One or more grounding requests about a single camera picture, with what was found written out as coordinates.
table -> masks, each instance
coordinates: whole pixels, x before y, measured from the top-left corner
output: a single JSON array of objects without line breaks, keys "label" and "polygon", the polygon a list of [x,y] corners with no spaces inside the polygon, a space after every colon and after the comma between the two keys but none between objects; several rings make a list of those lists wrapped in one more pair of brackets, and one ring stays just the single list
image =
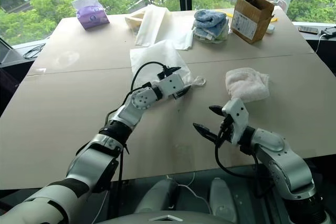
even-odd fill
[{"label": "table", "polygon": [[[179,51],[193,75],[207,83],[148,109],[128,140],[123,179],[217,167],[213,144],[192,123],[218,131],[222,118],[207,107],[229,100],[224,76],[240,67],[270,74],[270,97],[246,104],[251,126],[283,135],[302,157],[336,152],[336,79],[284,13],[276,13],[275,33],[255,45],[231,34],[221,45],[194,41],[191,50]],[[63,179],[77,149],[122,102],[132,78],[129,49],[135,48],[123,17],[109,16],[110,25],[92,31],[81,29],[74,18],[58,25],[0,118],[0,189]],[[62,50],[70,53],[60,60]],[[71,61],[75,54],[77,60]],[[45,68],[44,74],[34,72],[38,68]],[[219,155],[226,166],[253,162],[227,143]]]}]

yellow object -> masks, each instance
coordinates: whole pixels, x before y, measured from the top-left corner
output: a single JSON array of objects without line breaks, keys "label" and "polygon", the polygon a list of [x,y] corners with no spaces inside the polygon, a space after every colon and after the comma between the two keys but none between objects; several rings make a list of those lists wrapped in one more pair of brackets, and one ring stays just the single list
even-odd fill
[{"label": "yellow object", "polygon": [[[230,18],[233,18],[233,14],[231,14],[231,13],[226,13],[225,11],[223,11],[223,10],[218,10],[218,9],[216,9],[215,11],[216,11],[216,12],[225,13],[226,16],[228,16],[228,17],[230,17]],[[278,21],[278,18],[273,18],[273,19],[271,19],[271,22],[275,22],[275,21]]]}]

purple tissue box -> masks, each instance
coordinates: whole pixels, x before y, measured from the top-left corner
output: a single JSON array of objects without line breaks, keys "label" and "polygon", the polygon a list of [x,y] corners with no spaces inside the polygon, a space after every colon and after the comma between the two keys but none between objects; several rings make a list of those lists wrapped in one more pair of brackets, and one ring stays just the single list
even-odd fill
[{"label": "purple tissue box", "polygon": [[86,6],[77,11],[77,18],[84,29],[109,23],[102,6]]}]

cardboard box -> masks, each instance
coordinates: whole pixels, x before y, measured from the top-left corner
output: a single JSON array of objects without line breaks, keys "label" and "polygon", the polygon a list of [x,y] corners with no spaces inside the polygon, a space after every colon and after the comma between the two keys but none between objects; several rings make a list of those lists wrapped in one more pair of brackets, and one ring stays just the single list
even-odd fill
[{"label": "cardboard box", "polygon": [[237,0],[231,29],[250,44],[261,40],[272,19],[274,5],[266,0]]}]

label on box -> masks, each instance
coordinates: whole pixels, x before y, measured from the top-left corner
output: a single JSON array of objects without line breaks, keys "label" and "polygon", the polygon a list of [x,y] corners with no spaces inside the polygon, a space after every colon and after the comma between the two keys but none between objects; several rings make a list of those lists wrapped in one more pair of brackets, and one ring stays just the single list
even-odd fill
[{"label": "label on box", "polygon": [[256,33],[257,23],[235,10],[231,27],[236,29],[245,37],[253,39],[254,34]]}]

